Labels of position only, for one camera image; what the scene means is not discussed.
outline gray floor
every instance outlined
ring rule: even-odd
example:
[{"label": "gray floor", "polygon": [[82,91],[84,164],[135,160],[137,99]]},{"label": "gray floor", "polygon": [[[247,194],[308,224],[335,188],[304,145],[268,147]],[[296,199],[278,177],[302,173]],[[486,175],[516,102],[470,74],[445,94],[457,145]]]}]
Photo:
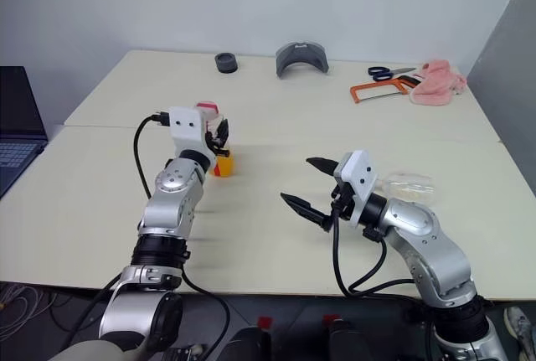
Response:
[{"label": "gray floor", "polygon": [[[67,296],[61,295],[56,304]],[[402,320],[403,302],[378,300],[347,300],[336,297],[274,297],[274,296],[225,296],[231,308],[231,324],[224,340],[226,343],[243,327],[256,325],[259,317],[271,317],[270,328],[274,359],[320,360],[322,359],[322,319],[326,315],[338,315],[362,328],[377,360],[395,361],[400,355],[416,355],[424,358],[424,327],[411,326]],[[88,302],[73,298],[62,307],[53,309],[54,315],[68,327]],[[536,321],[536,302],[521,303],[523,310]],[[511,360],[518,358],[516,342],[505,331],[502,321],[503,305],[497,305],[488,315],[496,322],[497,330]],[[98,318],[104,310],[100,304],[90,315]],[[10,320],[8,310],[2,312],[0,324]],[[219,304],[197,295],[184,296],[183,323],[175,347],[194,343],[211,343],[219,335],[224,314]],[[96,338],[98,322],[79,333],[77,340]],[[1,344],[2,361],[41,361],[56,354],[65,333],[53,323],[48,312],[28,322],[24,328]],[[161,354],[153,357],[155,361]]]}]

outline white table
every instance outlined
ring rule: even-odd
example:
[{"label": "white table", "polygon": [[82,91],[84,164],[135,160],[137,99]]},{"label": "white table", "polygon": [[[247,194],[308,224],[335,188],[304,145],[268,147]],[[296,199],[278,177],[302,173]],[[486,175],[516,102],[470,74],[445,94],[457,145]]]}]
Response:
[{"label": "white table", "polygon": [[[68,120],[70,126],[0,201],[0,280],[100,287],[128,264],[146,203],[131,154],[133,127],[153,110],[215,100],[214,89],[209,89],[208,97],[191,93],[187,87],[194,77],[189,79],[186,69],[181,71],[183,79],[176,79],[165,66],[168,61],[184,68],[191,66],[189,74],[193,75],[198,62],[210,64],[208,59],[212,58],[191,56],[192,64],[188,65],[190,54],[130,53]],[[152,83],[145,84],[153,85],[152,99],[157,104],[152,105],[138,78],[141,69],[153,63],[159,64],[146,75]],[[325,100],[319,93],[324,89],[322,78],[329,78],[330,86],[340,85],[342,89],[332,74],[347,67],[341,78],[349,72],[361,75],[367,64],[332,64],[329,76],[297,71],[289,74],[289,80],[275,81],[283,86],[279,90],[278,84],[266,77],[254,92],[239,82],[240,72],[254,68],[248,66],[250,63],[258,65],[257,79],[263,78],[262,70],[273,71],[268,67],[273,59],[240,58],[239,72],[226,75],[235,80],[234,89],[228,90],[234,99],[223,95],[227,98],[218,102],[231,122],[236,173],[231,178],[209,177],[198,205],[188,242],[192,259],[187,269],[199,285],[229,293],[338,294],[330,235],[295,215],[279,192],[297,194],[327,211],[334,182],[307,165],[305,157],[339,159],[346,151],[363,147],[370,151],[380,174],[405,170],[434,179],[438,198],[433,209],[445,232],[467,253],[481,294],[490,298],[536,298],[536,281],[530,278],[536,230],[529,222],[536,211],[536,200],[470,92],[455,97],[449,106],[437,108],[414,106],[404,97],[356,106],[347,91],[340,93],[342,99],[332,92],[332,99]],[[215,70],[204,73],[201,83],[209,85],[207,80],[214,77]],[[254,79],[250,75],[247,81]],[[302,89],[301,79],[308,89]],[[165,80],[166,88],[154,87]],[[171,90],[184,93],[173,98]],[[307,92],[309,101],[304,101],[301,112],[290,111],[289,107],[296,109],[296,99],[287,100],[281,107],[270,95],[282,98],[283,90],[288,95]],[[122,104],[127,95],[128,106]],[[261,125],[254,122],[250,128],[245,127],[248,116],[236,108],[240,95],[242,100],[263,97],[257,117],[249,116]],[[106,107],[98,111],[104,103]],[[340,120],[336,103],[345,114]],[[322,112],[320,105],[331,106],[331,110]],[[122,112],[111,116],[113,109],[121,107]],[[464,116],[456,116],[455,109]],[[378,113],[380,110],[392,116]],[[269,121],[267,114],[275,113],[277,121],[262,123]],[[317,133],[308,133],[300,122],[296,128],[277,133],[278,126],[290,126],[296,118],[314,127],[310,120],[315,117],[305,114],[315,113],[324,120]],[[432,118],[434,122],[419,127],[405,122],[408,114],[419,122]],[[363,129],[365,117],[378,120],[376,127]],[[405,122],[404,127],[394,127],[393,119]],[[140,153],[146,175],[152,180],[173,155],[168,129],[152,126],[144,131]],[[348,284],[367,271],[378,255],[377,245],[343,224],[341,267]],[[408,275],[404,262],[392,250],[371,284]],[[411,286],[390,292],[416,294]]]}]

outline pink towel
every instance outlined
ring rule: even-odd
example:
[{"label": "pink towel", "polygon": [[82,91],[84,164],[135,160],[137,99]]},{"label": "pink towel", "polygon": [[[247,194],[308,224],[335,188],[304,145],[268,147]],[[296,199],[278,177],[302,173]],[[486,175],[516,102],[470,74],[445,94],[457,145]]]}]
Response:
[{"label": "pink towel", "polygon": [[451,71],[446,59],[436,59],[422,66],[415,75],[424,78],[410,93],[415,104],[423,106],[444,106],[451,102],[452,94],[461,93],[467,80]]}]

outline scissors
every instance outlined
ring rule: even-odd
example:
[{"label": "scissors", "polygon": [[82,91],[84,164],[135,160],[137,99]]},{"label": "scissors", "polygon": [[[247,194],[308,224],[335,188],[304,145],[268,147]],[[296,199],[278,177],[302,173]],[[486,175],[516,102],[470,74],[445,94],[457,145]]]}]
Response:
[{"label": "scissors", "polygon": [[398,74],[405,74],[406,72],[411,72],[415,68],[398,68],[397,70],[390,70],[384,66],[371,66],[368,68],[368,74],[372,76],[376,82],[381,82],[382,80],[393,79],[393,76]]}]

